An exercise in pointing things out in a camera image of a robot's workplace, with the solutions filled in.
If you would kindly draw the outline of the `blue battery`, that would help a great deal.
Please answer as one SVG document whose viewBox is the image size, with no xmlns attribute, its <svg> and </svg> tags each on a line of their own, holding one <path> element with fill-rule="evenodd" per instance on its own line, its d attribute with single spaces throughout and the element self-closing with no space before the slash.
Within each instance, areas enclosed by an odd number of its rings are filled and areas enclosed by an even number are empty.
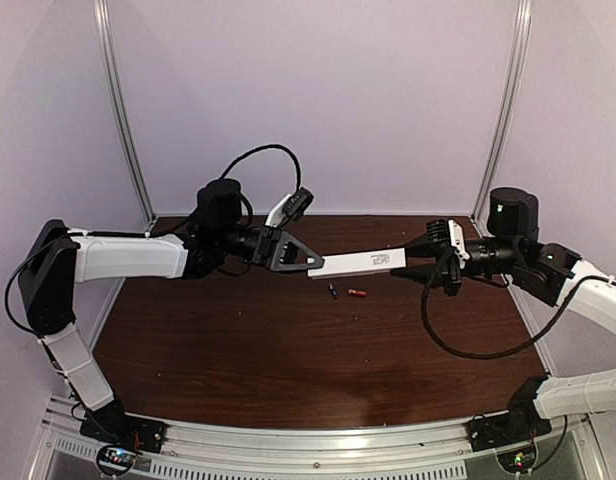
<svg viewBox="0 0 616 480">
<path fill-rule="evenodd" d="M 335 300 L 338 299 L 338 297 L 339 297 L 338 292 L 337 292 L 335 286 L 332 283 L 328 284 L 328 290 L 329 290 L 329 293 L 331 294 L 331 296 L 333 297 L 333 299 L 335 299 Z"/>
</svg>

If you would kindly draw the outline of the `white remote control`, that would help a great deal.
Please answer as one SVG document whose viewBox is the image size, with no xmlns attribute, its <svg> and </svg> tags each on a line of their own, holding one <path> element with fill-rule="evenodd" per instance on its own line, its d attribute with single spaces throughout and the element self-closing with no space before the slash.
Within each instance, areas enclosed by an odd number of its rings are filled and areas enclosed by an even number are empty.
<svg viewBox="0 0 616 480">
<path fill-rule="evenodd" d="M 323 257 L 323 261 L 320 268 L 307 271 L 309 278 L 330 279 L 383 274 L 405 268 L 407 264 L 404 248 L 328 255 Z"/>
</svg>

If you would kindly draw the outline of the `red battery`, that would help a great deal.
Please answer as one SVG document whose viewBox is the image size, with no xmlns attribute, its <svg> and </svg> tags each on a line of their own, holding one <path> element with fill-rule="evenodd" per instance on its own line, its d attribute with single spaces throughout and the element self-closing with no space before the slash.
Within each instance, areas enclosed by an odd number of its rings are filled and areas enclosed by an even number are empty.
<svg viewBox="0 0 616 480">
<path fill-rule="evenodd" d="M 368 295 L 366 291 L 358 289 L 348 289 L 347 294 L 358 298 L 366 298 Z"/>
</svg>

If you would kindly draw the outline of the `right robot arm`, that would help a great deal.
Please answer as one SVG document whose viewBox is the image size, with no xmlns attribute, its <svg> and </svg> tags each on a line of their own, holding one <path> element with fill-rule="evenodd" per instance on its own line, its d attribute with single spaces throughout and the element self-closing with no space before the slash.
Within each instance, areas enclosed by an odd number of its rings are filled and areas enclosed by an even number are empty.
<svg viewBox="0 0 616 480">
<path fill-rule="evenodd" d="M 392 270 L 394 277 L 423 285 L 420 315 L 433 342 L 447 353 L 464 359 L 489 361 L 516 355 L 546 336 L 567 311 L 602 326 L 616 336 L 616 279 L 596 268 L 580 254 L 558 243 L 541 243 L 539 200 L 519 188 L 498 187 L 489 194 L 488 234 L 463 240 L 452 221 L 427 224 L 425 234 L 404 247 L 408 258 L 425 258 L 427 264 Z M 495 275 L 507 276 L 514 286 L 549 307 L 553 317 L 530 339 L 490 353 L 461 351 L 447 344 L 433 329 L 428 312 L 431 290 L 448 296 L 459 292 L 465 278 L 490 284 Z M 526 381 L 511 412 L 501 419 L 507 440 L 523 440 L 539 424 L 574 414 L 616 411 L 616 368 L 559 378 L 547 376 Z"/>
</svg>

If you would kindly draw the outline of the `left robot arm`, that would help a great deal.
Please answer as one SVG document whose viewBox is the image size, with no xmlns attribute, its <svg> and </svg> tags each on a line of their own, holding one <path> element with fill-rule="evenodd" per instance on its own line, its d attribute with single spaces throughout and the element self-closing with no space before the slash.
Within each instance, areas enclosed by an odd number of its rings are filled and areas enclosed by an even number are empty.
<svg viewBox="0 0 616 480">
<path fill-rule="evenodd" d="M 75 286 L 126 278 L 201 279 L 229 256 L 285 274 L 319 268 L 322 257 L 285 228 L 313 200 L 300 187 L 254 226 L 242 219 L 252 208 L 240 183 L 226 178 L 198 191 L 184 232 L 96 233 L 70 229 L 61 220 L 44 225 L 18 275 L 28 326 L 85 408 L 96 411 L 92 425 L 109 443 L 125 442 L 132 424 L 110 406 L 113 388 L 76 325 Z"/>
</svg>

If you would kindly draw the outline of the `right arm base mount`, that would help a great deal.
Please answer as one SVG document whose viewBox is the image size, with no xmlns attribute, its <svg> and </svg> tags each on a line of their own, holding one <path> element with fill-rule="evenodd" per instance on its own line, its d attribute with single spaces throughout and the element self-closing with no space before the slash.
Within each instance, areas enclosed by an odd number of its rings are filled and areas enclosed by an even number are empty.
<svg viewBox="0 0 616 480">
<path fill-rule="evenodd" d="M 538 436 L 552 432 L 551 423 L 523 413 L 505 412 L 493 416 L 476 415 L 466 430 L 473 452 L 499 449 L 518 443 L 531 443 Z"/>
</svg>

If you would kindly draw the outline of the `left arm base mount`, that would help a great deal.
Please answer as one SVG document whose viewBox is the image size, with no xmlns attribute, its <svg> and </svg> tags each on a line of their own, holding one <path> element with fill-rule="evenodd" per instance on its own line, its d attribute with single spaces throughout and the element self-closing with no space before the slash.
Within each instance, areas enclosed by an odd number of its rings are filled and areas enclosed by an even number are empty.
<svg viewBox="0 0 616 480">
<path fill-rule="evenodd" d="M 160 453 L 166 429 L 164 422 L 123 414 L 113 417 L 87 416 L 79 433 L 129 450 Z"/>
</svg>

